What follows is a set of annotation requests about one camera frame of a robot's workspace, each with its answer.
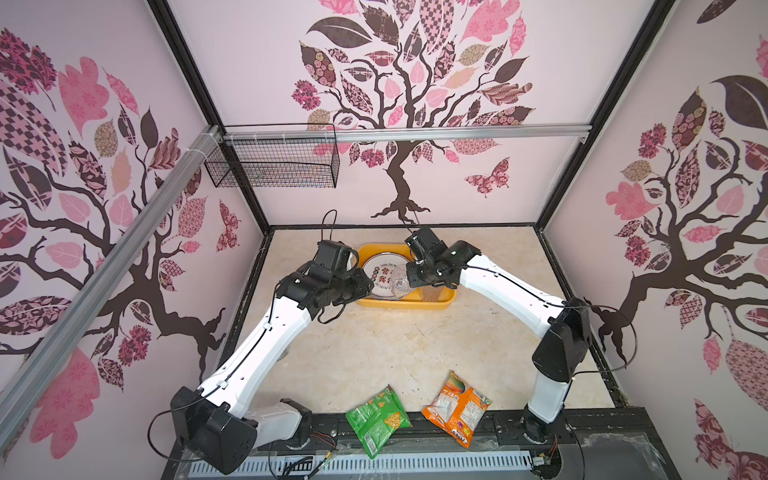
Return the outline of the aluminium rail left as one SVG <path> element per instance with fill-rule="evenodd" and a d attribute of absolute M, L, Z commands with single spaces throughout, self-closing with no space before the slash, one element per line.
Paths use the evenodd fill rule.
<path fill-rule="evenodd" d="M 137 219 L 107 254 L 62 318 L 31 353 L 1 393 L 1 447 L 6 448 L 39 398 L 60 372 L 86 330 L 133 265 L 143 247 L 170 212 L 188 181 L 221 140 L 221 128 L 209 125 L 184 151 L 180 164 L 166 177 Z"/>

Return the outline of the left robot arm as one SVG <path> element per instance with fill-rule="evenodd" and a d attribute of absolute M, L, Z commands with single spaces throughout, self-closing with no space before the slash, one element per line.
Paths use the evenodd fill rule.
<path fill-rule="evenodd" d="M 180 388 L 170 408 L 179 443 L 222 474 L 233 473 L 255 447 L 295 436 L 308 411 L 281 401 L 254 420 L 246 413 L 267 374 L 291 342 L 329 305 L 367 297 L 372 280 L 355 267 L 344 272 L 309 263 L 276 285 L 270 306 L 228 360 L 196 389 Z"/>

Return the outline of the aluminium rail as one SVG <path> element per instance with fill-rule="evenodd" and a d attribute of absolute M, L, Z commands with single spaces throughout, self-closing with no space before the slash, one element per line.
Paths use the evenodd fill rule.
<path fill-rule="evenodd" d="M 31 353 L 1 393 L 1 447 L 6 448 L 39 398 L 60 372 L 86 330 L 133 265 L 143 247 L 170 212 L 188 181 L 221 140 L 221 128 L 209 125 L 184 151 L 180 164 L 166 177 L 137 219 L 107 254 L 62 318 Z"/>
<path fill-rule="evenodd" d="M 417 140 L 459 140 L 459 139 L 508 139 L 537 137 L 589 136 L 592 126 L 588 124 L 522 124 L 514 126 L 470 126 L 402 129 L 351 129 L 340 130 L 255 130 L 226 134 L 230 141 L 294 141 L 314 142 L 336 141 L 338 143 L 417 141 Z"/>

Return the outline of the clear cup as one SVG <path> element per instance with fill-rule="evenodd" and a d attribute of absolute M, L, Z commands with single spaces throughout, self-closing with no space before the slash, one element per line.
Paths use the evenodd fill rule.
<path fill-rule="evenodd" d="M 443 287 L 423 286 L 419 288 L 420 299 L 422 302 L 435 303 L 439 302 L 442 295 Z"/>
<path fill-rule="evenodd" d="M 406 265 L 397 266 L 392 270 L 390 290 L 395 300 L 403 299 L 414 291 L 408 278 Z"/>

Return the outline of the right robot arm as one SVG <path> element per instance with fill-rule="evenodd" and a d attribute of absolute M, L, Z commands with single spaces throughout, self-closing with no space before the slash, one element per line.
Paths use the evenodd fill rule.
<path fill-rule="evenodd" d="M 521 419 L 528 441 L 545 443 L 561 416 L 577 367 L 593 343 L 584 300 L 545 293 L 505 271 L 477 247 L 459 240 L 448 246 L 429 228 L 413 232 L 405 244 L 411 287 L 463 286 L 493 301 L 521 320 L 540 339 L 532 355 L 537 377 Z"/>

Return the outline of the aluminium rail back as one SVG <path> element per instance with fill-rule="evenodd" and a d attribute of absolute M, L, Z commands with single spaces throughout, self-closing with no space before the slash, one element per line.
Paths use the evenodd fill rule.
<path fill-rule="evenodd" d="M 537 137 L 589 136 L 592 126 L 588 124 L 522 124 L 514 126 L 470 126 L 402 129 L 351 129 L 340 130 L 255 130 L 226 134 L 230 141 L 294 141 L 314 142 L 336 141 L 338 143 L 417 141 L 417 140 L 459 140 L 459 139 L 508 139 Z"/>

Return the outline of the green snack bag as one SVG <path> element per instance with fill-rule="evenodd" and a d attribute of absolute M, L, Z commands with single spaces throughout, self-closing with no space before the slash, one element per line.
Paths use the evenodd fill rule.
<path fill-rule="evenodd" d="M 400 398 L 390 385 L 348 411 L 345 418 L 369 459 L 375 459 L 399 429 L 412 423 Z"/>

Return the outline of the yellow plastic bin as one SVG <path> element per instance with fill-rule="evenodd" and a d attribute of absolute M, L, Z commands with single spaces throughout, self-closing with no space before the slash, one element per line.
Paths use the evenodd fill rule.
<path fill-rule="evenodd" d="M 368 243 L 358 249 L 360 264 L 363 268 L 364 263 L 372 256 L 383 253 L 393 252 L 405 256 L 409 261 L 412 260 L 410 249 L 404 243 L 386 244 L 386 243 Z M 405 309 L 405 310 L 445 310 L 456 299 L 457 291 L 443 288 L 439 302 L 426 303 L 420 299 L 419 289 L 414 290 L 407 297 L 397 301 L 375 300 L 369 296 L 358 300 L 361 307 L 366 308 L 384 308 L 384 309 Z"/>

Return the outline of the orange snack bag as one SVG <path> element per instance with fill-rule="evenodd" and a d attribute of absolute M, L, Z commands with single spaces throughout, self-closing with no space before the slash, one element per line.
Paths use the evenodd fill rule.
<path fill-rule="evenodd" d="M 469 449 L 475 431 L 492 401 L 451 370 L 434 401 L 422 414 Z"/>

